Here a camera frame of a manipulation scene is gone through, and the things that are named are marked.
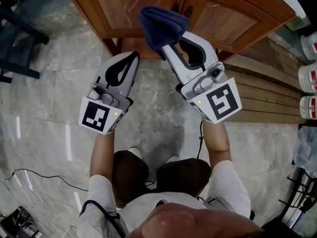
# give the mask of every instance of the blue cloth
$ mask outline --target blue cloth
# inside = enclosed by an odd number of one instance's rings
[[[178,43],[189,25],[188,18],[158,6],[141,9],[140,22],[148,46],[163,60],[162,47]]]

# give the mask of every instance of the foot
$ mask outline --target foot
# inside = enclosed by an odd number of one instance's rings
[[[166,163],[169,163],[169,162],[174,162],[174,161],[180,161],[180,157],[179,156],[172,156],[170,157]]]
[[[142,158],[142,154],[141,154],[141,152],[140,152],[140,150],[138,148],[131,147],[128,151],[133,153],[135,156],[139,157],[141,160],[143,159]]]

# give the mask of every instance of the forearm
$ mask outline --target forearm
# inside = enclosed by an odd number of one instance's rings
[[[98,134],[90,161],[90,176],[101,175],[112,181],[114,155],[114,132]]]
[[[203,133],[211,168],[221,161],[231,160],[228,134],[222,122],[213,124],[203,119]]]

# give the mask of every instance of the wooden plank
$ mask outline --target wooden plank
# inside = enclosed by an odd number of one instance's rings
[[[237,55],[227,60],[226,68],[248,74],[256,74],[258,77],[262,77],[263,75],[267,77],[267,79],[271,79],[270,81],[282,82],[285,86],[291,86],[292,88],[301,91],[301,87],[297,79],[291,77],[283,71],[248,57]]]
[[[285,96],[288,96],[288,97],[296,99],[296,100],[300,100],[302,97],[302,95],[298,92],[294,92],[290,89],[287,89],[285,87],[279,86],[277,84],[263,80],[263,79],[258,78],[258,77],[252,77],[252,76],[238,73],[238,72],[231,71],[231,70],[226,70],[226,75],[229,78],[233,77],[237,84],[253,86],[253,87],[267,90],[270,92],[285,95]]]
[[[252,86],[237,84],[240,97],[299,108],[299,100]]]
[[[299,108],[289,107],[272,102],[252,100],[247,98],[240,98],[242,109],[249,111],[260,111],[266,113],[276,113],[284,115],[300,116]]]
[[[254,59],[256,61],[265,63],[269,66],[273,66],[274,68],[285,72],[286,74],[290,75],[291,77],[295,79],[298,78],[297,71],[291,68],[289,65],[283,63],[278,57],[277,53],[273,56],[268,56],[267,52],[254,49],[252,46],[240,52],[240,54],[245,57]]]
[[[286,64],[295,71],[298,71],[299,67],[303,65],[293,54],[288,52],[286,49],[281,47],[279,44],[274,41],[266,38],[270,46],[276,51],[278,58],[283,64]]]
[[[305,119],[298,116],[281,115],[274,113],[265,113],[257,111],[240,110],[225,121],[234,122],[261,122],[261,123],[287,123],[287,124],[303,124]]]

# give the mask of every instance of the white jar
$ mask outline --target white jar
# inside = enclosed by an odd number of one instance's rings
[[[304,92],[317,92],[317,62],[300,66],[298,69],[298,81]]]
[[[317,60],[317,32],[310,36],[301,36],[303,51],[309,60]]]
[[[302,118],[317,120],[316,102],[316,96],[304,96],[301,98],[299,110]]]

